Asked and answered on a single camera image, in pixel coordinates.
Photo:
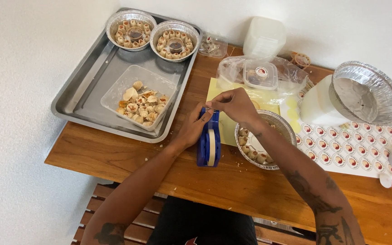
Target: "clear plastic container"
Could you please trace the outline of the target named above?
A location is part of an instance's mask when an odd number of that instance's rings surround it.
[[[147,131],[154,131],[171,105],[170,101],[166,103],[164,109],[158,115],[154,123],[150,126],[143,126],[142,124],[116,112],[116,109],[119,107],[119,101],[123,99],[123,94],[128,88],[131,88],[133,83],[136,81],[142,81],[143,86],[146,86],[146,88],[142,88],[137,91],[139,94],[145,91],[154,90],[158,91],[158,93],[155,95],[157,98],[161,97],[161,95],[166,95],[169,97],[169,99],[172,99],[176,92],[176,85],[173,82],[136,64],[133,64],[128,67],[122,76],[119,77],[119,79],[101,98],[101,105],[134,125],[137,125]]]
[[[329,98],[331,82],[332,75],[329,75],[305,94],[301,106],[304,122],[320,126],[338,126],[350,121],[332,105]]]
[[[228,49],[228,42],[219,36],[204,32],[199,46],[199,53],[209,57],[223,58]]]
[[[243,67],[243,81],[249,87],[275,90],[279,85],[277,68],[270,62],[247,60]]]
[[[264,17],[254,17],[244,39],[243,53],[266,57],[276,56],[287,40],[282,22]]]

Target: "wooden table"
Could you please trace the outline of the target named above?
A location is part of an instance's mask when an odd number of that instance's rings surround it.
[[[243,53],[241,48],[229,46],[228,54]],[[171,134],[164,141],[150,144],[68,122],[45,163],[122,182],[145,158],[161,151],[160,145],[173,139],[185,115],[206,100],[219,62],[197,56]],[[333,72],[315,66],[306,71],[314,82]],[[247,162],[237,147],[222,145],[221,151],[218,167],[204,168],[196,166],[196,146],[188,148],[176,159],[158,192],[315,231],[311,209],[280,171],[263,170]],[[392,245],[392,188],[385,189],[375,178],[329,174],[352,205],[366,242]]]

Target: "hand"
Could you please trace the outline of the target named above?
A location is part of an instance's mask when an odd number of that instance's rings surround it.
[[[187,114],[181,129],[179,129],[178,136],[172,142],[172,144],[174,144],[176,147],[180,147],[182,150],[185,150],[198,141],[200,135],[202,134],[203,126],[211,119],[211,116],[213,116],[214,113],[213,109],[209,109],[198,120],[199,114],[204,105],[204,103],[199,102],[193,111]]]
[[[225,91],[213,100],[206,102],[210,108],[226,113],[228,117],[248,129],[250,124],[261,120],[257,110],[250,101],[249,96],[243,88]]]

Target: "tape dispenser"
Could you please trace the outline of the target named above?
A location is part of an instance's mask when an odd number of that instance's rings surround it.
[[[208,108],[202,108],[199,118]],[[220,111],[214,110],[211,119],[203,126],[202,134],[198,141],[196,164],[199,167],[217,167],[221,156],[220,131],[219,131]]]

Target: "sticker sheet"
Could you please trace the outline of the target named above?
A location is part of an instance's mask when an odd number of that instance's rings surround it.
[[[310,125],[301,120],[301,103],[307,91],[290,96],[280,114],[296,133],[297,147],[324,170],[378,178],[392,176],[388,157],[392,151],[392,126],[349,122],[339,126]]]

